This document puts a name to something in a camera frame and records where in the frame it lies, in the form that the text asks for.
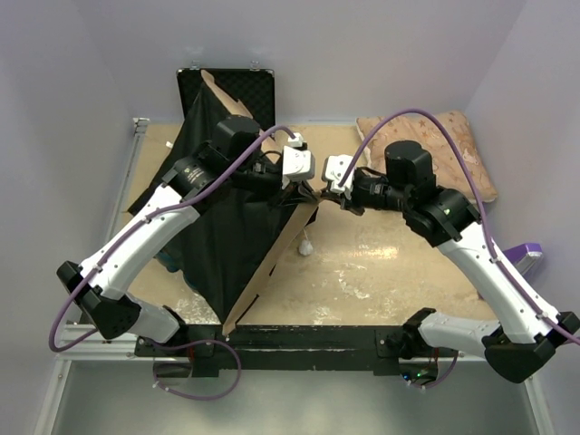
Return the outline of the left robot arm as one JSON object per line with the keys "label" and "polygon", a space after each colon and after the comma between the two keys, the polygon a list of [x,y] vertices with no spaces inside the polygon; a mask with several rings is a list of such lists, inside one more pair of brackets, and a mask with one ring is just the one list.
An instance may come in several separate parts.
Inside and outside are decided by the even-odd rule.
{"label": "left robot arm", "polygon": [[314,177],[314,155],[299,133],[289,132],[278,161],[269,161],[261,145],[277,130],[261,131],[256,121],[241,115],[225,118],[198,150],[173,164],[145,206],[105,246],[79,264],[65,261],[58,267],[68,301],[104,339],[130,333],[155,341],[167,355],[186,349],[188,334],[180,317],[131,295],[131,283],[174,236],[223,202],[231,189],[281,199]]}

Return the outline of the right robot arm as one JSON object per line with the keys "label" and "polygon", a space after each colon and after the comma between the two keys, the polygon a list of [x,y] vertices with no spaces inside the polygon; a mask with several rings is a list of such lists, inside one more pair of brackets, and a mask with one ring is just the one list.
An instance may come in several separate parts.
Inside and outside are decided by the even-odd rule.
{"label": "right robot arm", "polygon": [[418,142],[396,141],[384,157],[385,173],[350,169],[348,155],[326,158],[322,197],[357,216],[367,209],[401,212],[406,226],[449,259],[497,317],[475,321],[423,308],[401,328],[400,357],[447,348],[485,359],[509,382],[525,381],[574,339],[578,317],[544,300],[486,238],[482,215],[461,192],[438,185],[432,157]]}

